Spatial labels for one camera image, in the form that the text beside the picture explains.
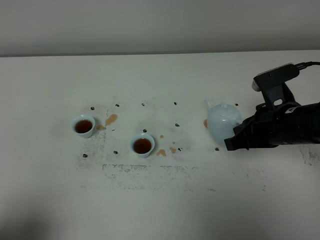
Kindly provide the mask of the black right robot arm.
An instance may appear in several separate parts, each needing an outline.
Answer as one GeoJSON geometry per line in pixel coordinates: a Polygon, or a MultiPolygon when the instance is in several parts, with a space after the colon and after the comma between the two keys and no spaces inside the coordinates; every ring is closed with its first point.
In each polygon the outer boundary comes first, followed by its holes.
{"type": "Polygon", "coordinates": [[[300,105],[286,84],[263,91],[265,103],[224,140],[229,151],[320,143],[320,104],[300,105]]]}

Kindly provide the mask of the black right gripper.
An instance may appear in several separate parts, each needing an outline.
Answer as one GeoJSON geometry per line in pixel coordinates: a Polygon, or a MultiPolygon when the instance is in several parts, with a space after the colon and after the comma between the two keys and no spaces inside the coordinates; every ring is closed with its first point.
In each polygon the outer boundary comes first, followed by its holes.
{"type": "Polygon", "coordinates": [[[289,87],[285,83],[262,87],[253,82],[252,88],[262,93],[264,103],[256,106],[253,116],[233,128],[234,136],[224,140],[227,150],[302,144],[301,137],[294,133],[298,126],[288,119],[289,109],[300,106],[289,87]]]}

